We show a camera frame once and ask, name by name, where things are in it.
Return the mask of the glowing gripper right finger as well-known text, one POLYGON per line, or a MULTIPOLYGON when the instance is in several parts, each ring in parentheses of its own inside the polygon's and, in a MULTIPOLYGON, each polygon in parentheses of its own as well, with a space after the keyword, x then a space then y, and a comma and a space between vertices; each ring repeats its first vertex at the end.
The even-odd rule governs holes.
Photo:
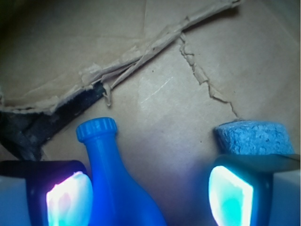
POLYGON ((301 157, 223 154, 212 165, 208 198, 219 226, 299 226, 301 157))

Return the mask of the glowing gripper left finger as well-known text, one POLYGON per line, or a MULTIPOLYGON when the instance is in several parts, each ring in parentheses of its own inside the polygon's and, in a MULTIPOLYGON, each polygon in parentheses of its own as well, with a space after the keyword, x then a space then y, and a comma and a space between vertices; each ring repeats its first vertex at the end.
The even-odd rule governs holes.
POLYGON ((2 226, 88 226, 93 189, 83 163, 1 161, 2 226))

